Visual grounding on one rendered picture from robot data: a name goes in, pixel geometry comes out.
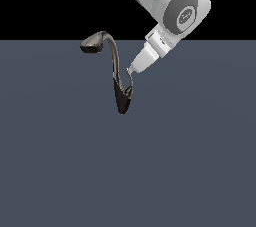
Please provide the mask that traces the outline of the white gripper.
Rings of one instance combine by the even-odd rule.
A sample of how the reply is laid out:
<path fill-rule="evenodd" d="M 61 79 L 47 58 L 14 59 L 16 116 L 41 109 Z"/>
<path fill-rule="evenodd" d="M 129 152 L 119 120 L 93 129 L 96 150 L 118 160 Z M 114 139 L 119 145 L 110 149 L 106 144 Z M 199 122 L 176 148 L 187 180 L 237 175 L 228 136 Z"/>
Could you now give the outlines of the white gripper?
<path fill-rule="evenodd" d="M 158 59 L 158 55 L 163 58 L 175 47 L 158 26 L 146 35 L 146 41 L 148 43 L 144 44 L 144 48 L 130 65 L 132 72 L 141 73 Z"/>

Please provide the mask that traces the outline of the thin metal faucet handle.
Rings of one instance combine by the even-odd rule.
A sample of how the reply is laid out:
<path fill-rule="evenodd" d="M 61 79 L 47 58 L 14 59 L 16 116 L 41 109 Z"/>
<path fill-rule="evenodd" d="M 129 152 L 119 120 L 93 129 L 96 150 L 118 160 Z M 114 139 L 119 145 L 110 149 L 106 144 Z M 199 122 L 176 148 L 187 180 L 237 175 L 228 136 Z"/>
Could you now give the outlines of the thin metal faucet handle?
<path fill-rule="evenodd" d="M 127 98 L 131 99 L 132 97 L 132 94 L 133 94 L 133 79 L 132 79 L 132 71 L 130 68 L 126 68 L 126 74 L 128 75 L 129 77 L 129 81 L 130 81 L 130 85 L 128 88 L 126 88 L 125 90 L 125 95 Z"/>

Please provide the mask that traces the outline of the dark metal faucet spout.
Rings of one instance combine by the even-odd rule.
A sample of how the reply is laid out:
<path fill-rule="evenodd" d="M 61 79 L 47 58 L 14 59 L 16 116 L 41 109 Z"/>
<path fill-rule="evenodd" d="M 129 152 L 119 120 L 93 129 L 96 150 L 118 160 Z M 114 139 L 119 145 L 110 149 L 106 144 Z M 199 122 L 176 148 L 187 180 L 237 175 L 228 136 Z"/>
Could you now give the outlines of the dark metal faucet spout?
<path fill-rule="evenodd" d="M 129 109 L 132 97 L 129 99 L 125 95 L 126 88 L 122 84 L 119 73 L 119 57 L 115 40 L 108 32 L 100 31 L 83 40 L 79 47 L 86 54 L 98 54 L 102 51 L 105 41 L 108 42 L 112 53 L 113 83 L 118 113 L 124 115 Z"/>

